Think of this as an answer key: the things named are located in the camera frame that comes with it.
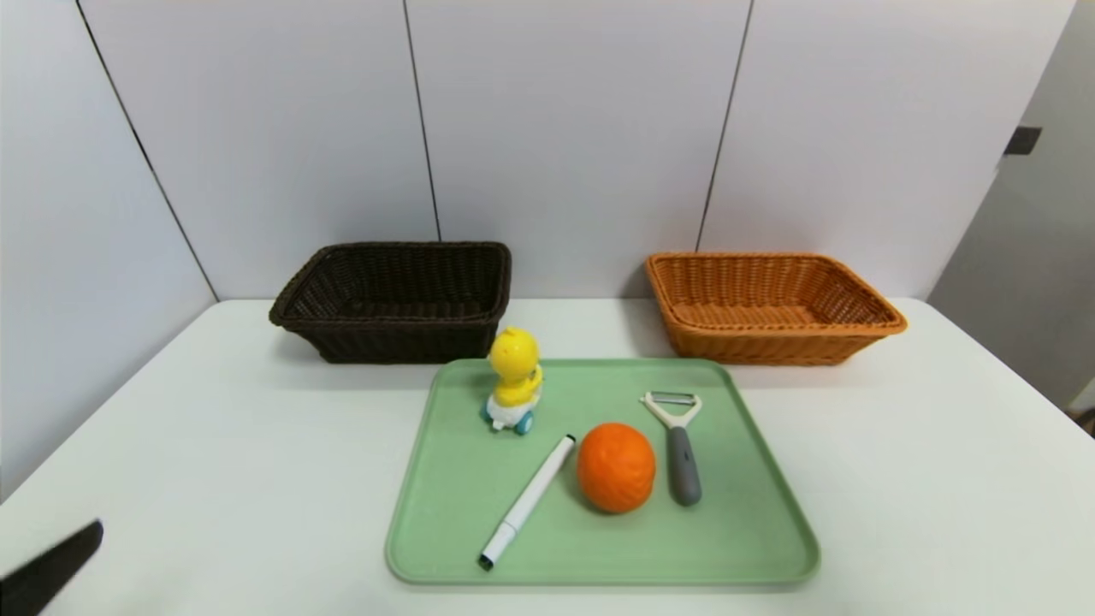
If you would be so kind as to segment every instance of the orange ball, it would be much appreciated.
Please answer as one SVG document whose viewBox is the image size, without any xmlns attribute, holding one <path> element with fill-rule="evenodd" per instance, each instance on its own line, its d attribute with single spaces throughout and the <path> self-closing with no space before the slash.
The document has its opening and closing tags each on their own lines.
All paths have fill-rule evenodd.
<svg viewBox="0 0 1095 616">
<path fill-rule="evenodd" d="M 638 509 L 654 490 L 654 449 L 643 433 L 622 423 L 589 431 L 578 451 L 578 485 L 598 509 Z"/>
</svg>

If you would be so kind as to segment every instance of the gray handle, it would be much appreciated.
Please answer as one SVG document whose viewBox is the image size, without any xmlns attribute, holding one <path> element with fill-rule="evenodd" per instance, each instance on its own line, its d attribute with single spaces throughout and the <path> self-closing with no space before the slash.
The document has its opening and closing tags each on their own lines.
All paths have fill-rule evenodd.
<svg viewBox="0 0 1095 616">
<path fill-rule="evenodd" d="M 683 428 L 669 431 L 669 489 L 678 503 L 689 507 L 700 502 L 700 472 L 695 468 L 692 443 Z"/>
</svg>

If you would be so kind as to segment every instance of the tabletop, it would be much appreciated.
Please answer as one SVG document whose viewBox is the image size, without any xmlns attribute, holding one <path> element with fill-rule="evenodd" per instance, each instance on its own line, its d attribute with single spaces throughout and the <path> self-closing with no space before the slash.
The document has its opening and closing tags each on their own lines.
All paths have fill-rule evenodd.
<svg viewBox="0 0 1095 616">
<path fill-rule="evenodd" d="M 427 588 L 383 546 L 438 367 L 210 307 L 0 507 L 0 572 L 99 518 L 47 614 L 1091 614 L 1095 442 L 913 299 L 841 367 L 729 367 L 817 535 L 783 590 Z M 671 357 L 644 299 L 512 300 L 545 358 Z"/>
</svg>

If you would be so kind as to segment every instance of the brown wicker basket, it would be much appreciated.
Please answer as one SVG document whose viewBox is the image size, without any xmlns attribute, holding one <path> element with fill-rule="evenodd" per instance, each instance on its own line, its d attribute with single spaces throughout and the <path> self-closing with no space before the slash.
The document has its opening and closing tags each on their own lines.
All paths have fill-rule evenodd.
<svg viewBox="0 0 1095 616">
<path fill-rule="evenodd" d="M 723 364 L 839 364 L 904 317 L 842 263 L 809 253 L 660 253 L 646 260 L 679 356 Z"/>
<path fill-rule="evenodd" d="M 362 242 L 320 249 L 274 301 L 270 323 L 331 363 L 485 358 L 509 302 L 497 242 Z"/>
</svg>

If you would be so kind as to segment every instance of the toy wheel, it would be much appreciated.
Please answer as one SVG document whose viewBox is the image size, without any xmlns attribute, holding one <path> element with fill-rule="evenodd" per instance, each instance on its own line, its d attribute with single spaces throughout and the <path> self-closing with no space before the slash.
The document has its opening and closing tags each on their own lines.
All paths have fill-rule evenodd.
<svg viewBox="0 0 1095 616">
<path fill-rule="evenodd" d="M 521 418 L 521 421 L 517 422 L 517 426 L 514 427 L 514 432 L 518 434 L 528 434 L 530 430 L 532 430 L 531 411 L 525 414 L 525 417 Z"/>
</svg>

